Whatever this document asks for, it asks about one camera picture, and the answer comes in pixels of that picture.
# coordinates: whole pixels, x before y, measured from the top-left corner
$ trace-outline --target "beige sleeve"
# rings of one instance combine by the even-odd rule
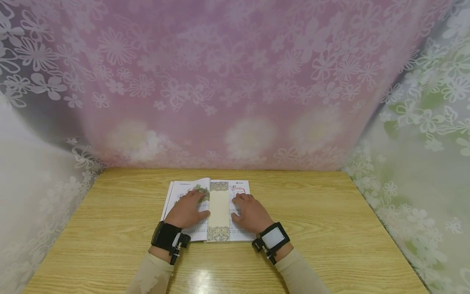
[[[173,268],[173,265],[147,252],[125,294],[166,293]]]
[[[330,291],[295,248],[276,263],[290,294],[329,294]]]

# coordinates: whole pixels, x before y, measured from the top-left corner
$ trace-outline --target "forearm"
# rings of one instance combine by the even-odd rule
[[[173,272],[170,258],[168,251],[152,246],[125,293],[166,293]]]
[[[276,268],[290,294],[329,294],[330,291],[302,255],[287,243],[276,254]]]

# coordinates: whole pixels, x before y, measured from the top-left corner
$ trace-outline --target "fabric backdrop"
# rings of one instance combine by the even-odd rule
[[[337,169],[450,2],[0,0],[0,90],[108,166]]]
[[[456,1],[345,168],[432,293],[470,293],[469,17]]]

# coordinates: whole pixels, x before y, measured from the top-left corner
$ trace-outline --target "sheer lace curtain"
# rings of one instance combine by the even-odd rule
[[[99,165],[86,147],[38,138],[0,109],[0,293],[21,293],[90,188]]]
[[[102,166],[340,168],[451,4],[0,0],[0,104],[41,142],[24,165],[3,153],[8,184],[57,164],[11,186],[28,201],[1,196],[27,217],[1,228],[0,290],[21,291]]]
[[[469,17],[434,26],[345,167],[433,293],[470,293]]]

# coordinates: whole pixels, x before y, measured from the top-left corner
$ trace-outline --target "green floral curtain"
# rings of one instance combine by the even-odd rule
[[[382,97],[344,171],[432,293],[470,293],[470,4]]]

